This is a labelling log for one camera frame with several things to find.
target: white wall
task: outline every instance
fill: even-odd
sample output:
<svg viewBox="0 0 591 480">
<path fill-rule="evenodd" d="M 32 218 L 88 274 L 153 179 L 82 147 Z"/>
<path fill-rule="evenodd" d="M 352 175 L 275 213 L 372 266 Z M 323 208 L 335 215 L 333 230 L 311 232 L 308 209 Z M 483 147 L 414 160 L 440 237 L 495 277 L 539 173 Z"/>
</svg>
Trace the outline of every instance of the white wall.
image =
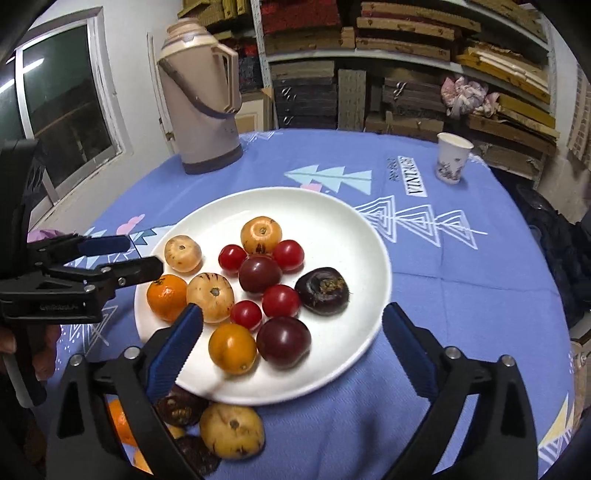
<svg viewBox="0 0 591 480">
<path fill-rule="evenodd" d="M 576 159 L 569 160 L 566 146 L 577 95 L 577 60 L 558 31 L 553 26 L 550 30 L 556 56 L 556 130 L 560 139 L 555 158 L 544 168 L 538 191 L 569 221 L 578 222 L 587 211 L 584 197 L 591 173 Z"/>
<path fill-rule="evenodd" d="M 39 227 L 83 233 L 119 195 L 170 156 L 158 123 L 146 35 L 173 24 L 182 0 L 57 0 L 34 26 L 100 6 L 113 82 L 131 150 L 80 183 Z"/>
</svg>

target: tablecloth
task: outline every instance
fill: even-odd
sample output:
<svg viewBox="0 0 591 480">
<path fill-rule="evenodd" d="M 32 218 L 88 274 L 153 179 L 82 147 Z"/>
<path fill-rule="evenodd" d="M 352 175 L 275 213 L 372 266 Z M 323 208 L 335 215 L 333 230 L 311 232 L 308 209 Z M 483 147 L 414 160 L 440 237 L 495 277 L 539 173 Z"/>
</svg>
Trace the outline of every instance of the tablecloth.
<svg viewBox="0 0 591 480">
<path fill-rule="evenodd" d="M 74 264 L 92 268 L 149 255 L 171 225 L 234 192 L 291 186 L 335 196 L 382 236 L 392 263 L 392 300 L 415 324 L 472 358 L 515 357 L 534 413 L 539 471 L 545 472 L 572 431 L 569 336 L 544 257 L 490 169 L 472 157 L 462 181 L 446 185 L 434 175 L 437 145 L 390 135 L 279 130 L 243 135 L 242 143 L 243 157 L 223 170 L 188 176 L 175 156 L 150 172 L 80 232 L 129 235 L 132 248 Z M 134 290 L 118 291 L 102 323 L 63 326 L 49 399 L 37 410 L 45 428 L 71 355 L 97 361 L 140 343 Z M 473 406 L 467 404 L 440 468 L 453 463 Z M 210 478 L 379 479 L 427 409 L 381 332 L 367 354 L 328 386 L 258 408 L 267 433 L 264 452 L 222 462 Z"/>
</svg>

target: checkered curtain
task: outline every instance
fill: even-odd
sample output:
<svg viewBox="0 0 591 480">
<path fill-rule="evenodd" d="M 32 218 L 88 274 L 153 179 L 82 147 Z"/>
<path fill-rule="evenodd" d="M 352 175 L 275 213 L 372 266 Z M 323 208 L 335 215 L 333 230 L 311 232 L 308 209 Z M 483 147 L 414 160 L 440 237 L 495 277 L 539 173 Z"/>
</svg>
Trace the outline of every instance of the checkered curtain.
<svg viewBox="0 0 591 480">
<path fill-rule="evenodd" d="M 577 72 L 577 98 L 574 104 L 573 124 L 570 127 L 568 148 L 591 170 L 591 84 L 579 66 Z"/>
</svg>

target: window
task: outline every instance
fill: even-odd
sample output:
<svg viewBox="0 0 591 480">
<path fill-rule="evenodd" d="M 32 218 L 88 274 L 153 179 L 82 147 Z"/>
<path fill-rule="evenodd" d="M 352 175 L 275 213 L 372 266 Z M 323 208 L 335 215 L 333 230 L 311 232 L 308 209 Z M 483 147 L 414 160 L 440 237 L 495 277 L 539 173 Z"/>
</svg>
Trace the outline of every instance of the window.
<svg viewBox="0 0 591 480">
<path fill-rule="evenodd" d="M 0 141 L 36 138 L 44 153 L 37 220 L 122 151 L 105 48 L 96 8 L 29 30 L 0 68 Z"/>
</svg>

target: thermos base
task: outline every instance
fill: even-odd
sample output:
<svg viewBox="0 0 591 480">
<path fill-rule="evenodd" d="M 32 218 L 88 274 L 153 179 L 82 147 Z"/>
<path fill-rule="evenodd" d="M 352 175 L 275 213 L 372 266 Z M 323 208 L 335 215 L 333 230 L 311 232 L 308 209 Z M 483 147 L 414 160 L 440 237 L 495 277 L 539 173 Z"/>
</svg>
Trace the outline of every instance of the thermos base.
<svg viewBox="0 0 591 480">
<path fill-rule="evenodd" d="M 197 163 L 183 162 L 183 168 L 185 173 L 189 175 L 208 173 L 210 171 L 220 170 L 221 168 L 233 164 L 236 160 L 239 160 L 242 157 L 242 154 L 242 146 L 238 145 L 234 150 L 224 153 L 224 155 L 220 155 L 219 157 L 210 158 L 209 160 L 204 160 Z"/>
</svg>

